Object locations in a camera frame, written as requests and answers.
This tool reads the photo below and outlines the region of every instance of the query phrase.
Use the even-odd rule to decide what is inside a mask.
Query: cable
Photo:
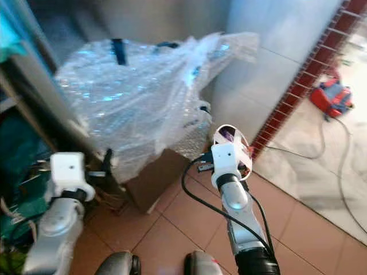
[[[364,232],[367,234],[367,230],[363,227],[363,225],[357,220],[357,218],[354,216],[354,214],[352,213],[351,209],[349,208],[347,202],[346,202],[346,199],[345,199],[345,195],[344,195],[344,191],[343,191],[343,184],[342,184],[342,174],[343,174],[343,168],[344,168],[344,164],[345,164],[345,161],[346,161],[346,157],[348,155],[348,152],[349,152],[349,147],[350,147],[350,133],[348,131],[348,128],[347,126],[342,122],[340,121],[339,119],[336,119],[336,118],[333,118],[335,119],[337,122],[340,123],[341,126],[343,126],[344,130],[345,130],[345,133],[347,134],[347,144],[345,146],[345,149],[344,149],[344,152],[343,152],[343,155],[342,155],[342,159],[339,163],[339,167],[338,167],[338,188],[339,188],[339,193],[340,193],[340,196],[342,198],[342,201],[345,205],[345,208],[347,209],[349,215],[353,218],[353,220],[355,221],[355,223],[358,225],[358,227]]]
[[[13,261],[11,259],[11,254],[10,254],[10,246],[9,246],[14,242],[15,233],[19,230],[19,228],[24,223],[29,222],[29,221],[33,221],[35,219],[38,219],[42,215],[43,215],[43,213],[33,215],[33,216],[30,216],[30,217],[27,217],[27,218],[21,220],[20,222],[17,223],[15,228],[11,231],[10,236],[9,236],[8,245],[7,245],[7,248],[5,249],[5,260],[6,260],[6,265],[10,270],[10,275],[16,275],[17,274],[16,271],[14,270]]]
[[[286,153],[289,153],[289,154],[292,154],[292,155],[295,155],[295,156],[300,156],[301,158],[305,158],[305,159],[318,159],[323,155],[323,153],[325,153],[325,149],[326,149],[325,136],[324,136],[323,131],[322,131],[322,124],[323,124],[323,121],[321,121],[321,123],[319,124],[319,133],[320,133],[320,137],[321,137],[321,150],[315,156],[304,156],[304,155],[301,155],[301,154],[298,154],[298,153],[295,153],[295,152],[292,152],[292,151],[289,151],[289,150],[285,150],[285,149],[281,149],[281,148],[277,148],[277,147],[272,147],[272,146],[265,146],[265,147],[269,148],[269,149],[273,149],[273,150],[286,152]]]
[[[347,135],[346,146],[344,148],[344,151],[343,151],[343,154],[342,154],[342,157],[341,157],[341,161],[339,162],[338,173],[337,173],[338,189],[339,189],[340,197],[341,197],[341,199],[343,201],[343,204],[344,204],[344,206],[345,206],[348,214],[351,216],[351,218],[354,220],[354,222],[358,225],[358,227],[364,233],[367,234],[367,229],[365,229],[363,227],[363,225],[358,221],[358,219],[356,218],[356,216],[354,216],[354,214],[352,213],[351,209],[349,208],[349,206],[348,206],[348,204],[346,202],[344,191],[343,191],[342,174],[343,174],[343,168],[344,168],[344,164],[345,164],[345,161],[346,161],[346,157],[348,155],[349,148],[350,148],[350,133],[349,133],[349,130],[348,130],[347,126],[341,120],[337,119],[336,117],[332,117],[332,119],[336,120],[337,122],[339,122],[339,124],[341,126],[343,126],[343,128],[345,130],[345,133]],[[318,159],[319,157],[321,157],[323,155],[323,153],[325,152],[325,148],[326,148],[326,146],[325,146],[325,136],[324,136],[324,134],[322,132],[322,124],[323,124],[323,121],[320,123],[320,126],[319,126],[319,129],[321,129],[320,133],[321,133],[322,149],[321,149],[321,151],[316,156],[304,156],[304,155],[297,154],[297,153],[292,152],[292,151],[288,151],[288,150],[281,149],[281,148],[276,148],[276,147],[271,147],[271,146],[266,146],[266,148],[273,149],[273,150],[279,150],[279,151],[286,152],[286,153],[289,153],[289,154],[292,154],[292,155],[300,156],[301,158]]]
[[[200,202],[201,204],[205,205],[206,207],[210,208],[211,210],[221,214],[223,217],[230,219],[231,221],[237,223],[238,225],[242,226],[243,228],[245,228],[246,230],[248,230],[251,234],[253,234],[265,247],[265,249],[268,251],[269,255],[273,256],[273,258],[275,258],[275,253],[274,250],[271,249],[269,247],[269,245],[266,243],[266,241],[264,239],[262,239],[261,236],[258,235],[258,233],[256,233],[255,231],[253,231],[250,227],[248,227],[247,225],[245,225],[244,223],[240,222],[238,219],[232,217],[231,215],[228,215],[226,212],[216,208],[215,206],[211,205],[208,202],[205,202],[204,200],[202,200],[201,198],[195,196],[194,194],[192,194],[187,188],[186,188],[186,184],[185,184],[185,177],[186,174],[188,173],[189,169],[191,168],[191,166],[198,162],[199,160],[201,160],[201,156],[194,159],[193,161],[191,161],[189,163],[189,165],[186,167],[186,169],[184,170],[183,174],[182,174],[182,178],[181,178],[181,185],[182,185],[182,189],[184,190],[184,192],[186,194],[188,194],[188,196],[190,196],[191,198],[193,198],[195,201]]]
[[[269,246],[271,248],[271,250],[274,251],[274,246],[273,246],[273,241],[271,240],[271,236],[270,236],[270,229],[269,229],[269,226],[268,226],[268,222],[266,220],[266,217],[265,217],[265,212],[264,212],[264,209],[263,207],[261,206],[261,203],[256,199],[255,196],[253,196],[250,192],[249,192],[251,198],[256,202],[260,212],[261,212],[261,216],[263,217],[263,221],[264,221],[264,226],[265,226],[265,232],[266,232],[266,236],[267,236],[267,239],[268,239],[268,243],[269,243]]]

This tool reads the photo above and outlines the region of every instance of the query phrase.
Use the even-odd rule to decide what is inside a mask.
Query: terracotta floor tile
[[[320,271],[285,247],[282,243],[275,249],[282,275],[322,275]]]
[[[188,177],[187,184],[193,194],[221,208],[220,198],[200,183]],[[196,202],[184,191],[178,194],[163,215],[201,248],[207,246],[222,221],[222,216]]]
[[[93,275],[112,250],[88,227],[79,237],[71,265],[70,275]]]
[[[227,222],[224,219],[222,219],[218,231],[215,233],[205,251],[212,255],[230,274],[238,274],[236,261],[228,239]]]
[[[255,173],[251,174],[247,183],[250,192],[264,208],[271,235],[279,239],[294,209],[296,200]],[[261,215],[259,215],[255,204],[253,209],[257,213],[258,220],[261,221]]]
[[[218,190],[216,190],[212,185],[212,172],[211,171],[205,171],[205,172],[198,173],[197,166],[194,166],[189,170],[188,174],[192,178],[194,178],[196,181],[203,184],[210,191],[214,192],[215,194],[218,194]]]
[[[345,233],[297,203],[280,241],[322,273],[334,274]]]
[[[133,206],[128,206],[120,216],[99,207],[89,225],[104,242],[118,252],[133,249],[158,217],[159,213],[155,210],[150,215],[141,214]]]
[[[181,177],[178,181],[171,184],[166,191],[161,195],[155,209],[160,213],[163,213],[167,207],[172,203],[173,199],[182,190]]]
[[[184,273],[184,259],[198,247],[166,218],[160,217],[134,249],[140,256],[144,275]]]
[[[367,247],[347,236],[336,274],[367,275]]]

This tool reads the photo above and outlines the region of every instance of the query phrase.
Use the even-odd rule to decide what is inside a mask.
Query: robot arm
[[[54,200],[40,220],[37,242],[29,250],[23,274],[69,273],[74,245],[83,230],[83,202],[95,195],[85,181],[83,158],[78,152],[51,156]]]
[[[239,275],[278,275],[280,270],[274,251],[266,243],[261,226],[253,214],[252,197],[240,182],[250,175],[251,149],[242,133],[231,125],[220,127],[213,141],[211,152],[202,158],[203,162],[210,164],[198,170],[213,170],[212,185],[221,194],[222,207],[228,221],[228,237]],[[189,194],[184,182],[183,189]]]

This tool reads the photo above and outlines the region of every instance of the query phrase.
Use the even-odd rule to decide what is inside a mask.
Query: black strap
[[[121,38],[112,39],[112,48],[119,65],[127,65],[124,41]]]
[[[179,44],[176,42],[163,41],[161,43],[158,43],[157,47],[169,47],[169,48],[175,49],[179,47]]]

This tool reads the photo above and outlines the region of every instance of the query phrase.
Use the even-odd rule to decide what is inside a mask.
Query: metal panel
[[[200,38],[224,31],[228,0],[28,0],[58,57],[87,41],[125,38],[146,43]]]
[[[262,46],[297,62],[304,62],[341,2],[272,1],[263,22]]]
[[[235,61],[218,77],[214,122],[234,123],[252,140],[293,80],[299,64],[260,49],[254,64]]]

